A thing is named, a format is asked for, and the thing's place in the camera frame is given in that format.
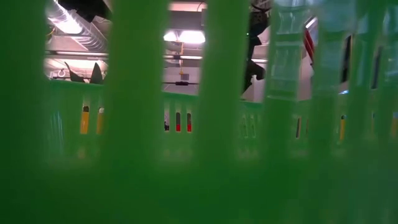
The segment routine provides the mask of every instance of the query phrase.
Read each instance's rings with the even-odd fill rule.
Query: green plastic crate
[[[104,90],[40,75],[44,0],[6,3],[4,223],[397,223],[397,1],[275,0],[261,105],[239,101],[247,1],[207,3],[198,98],[160,91],[167,1],[114,2]],[[308,11],[318,17],[319,40],[312,99],[299,103]],[[349,94],[339,96],[348,33]],[[80,134],[87,101],[90,134]],[[192,133],[164,132],[165,104],[170,113],[192,108]],[[103,134],[91,134],[102,106]],[[300,117],[308,133],[301,128],[296,139]]]

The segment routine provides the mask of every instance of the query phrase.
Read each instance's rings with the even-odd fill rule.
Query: yellow label
[[[80,134],[87,134],[88,132],[88,117],[89,117],[89,112],[81,113]]]
[[[97,134],[102,134],[103,131],[103,122],[104,122],[104,114],[103,113],[98,113],[98,118],[97,118]]]

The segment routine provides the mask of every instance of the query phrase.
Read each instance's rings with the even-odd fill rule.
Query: ceiling duct
[[[106,38],[93,24],[85,21],[75,11],[67,11],[57,0],[47,1],[46,15],[58,29],[74,34],[73,40],[90,52],[105,52]]]

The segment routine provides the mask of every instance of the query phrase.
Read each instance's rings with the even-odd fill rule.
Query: red object
[[[304,30],[304,46],[305,50],[308,52],[308,56],[311,58],[311,62],[313,63],[313,42],[311,35],[307,29]]]

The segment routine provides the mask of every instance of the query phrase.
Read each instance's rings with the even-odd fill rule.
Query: fluorescent light
[[[201,60],[201,56],[189,56],[189,55],[181,55],[181,59],[187,59],[187,60]]]
[[[100,52],[72,52],[72,51],[61,51],[57,50],[55,51],[55,54],[57,55],[71,55],[71,56],[87,56],[87,57],[107,57],[107,53],[100,53]]]
[[[177,41],[177,35],[175,35],[175,32],[170,31],[163,36],[163,39],[165,41]]]
[[[79,34],[82,32],[83,28],[77,23],[74,18],[69,14],[69,12],[58,4],[56,0],[53,0],[59,9],[62,11],[63,16],[49,17],[49,20],[57,26],[58,29],[66,34]]]
[[[308,22],[307,25],[305,25],[305,28],[307,28],[307,29],[310,28],[312,26],[312,24],[314,24],[314,22],[316,22],[316,21],[317,21],[316,17],[311,19],[311,21]]]
[[[267,59],[252,59],[252,61],[255,63],[268,63]]]
[[[178,40],[188,44],[202,44],[206,41],[202,31],[192,30],[183,31]]]

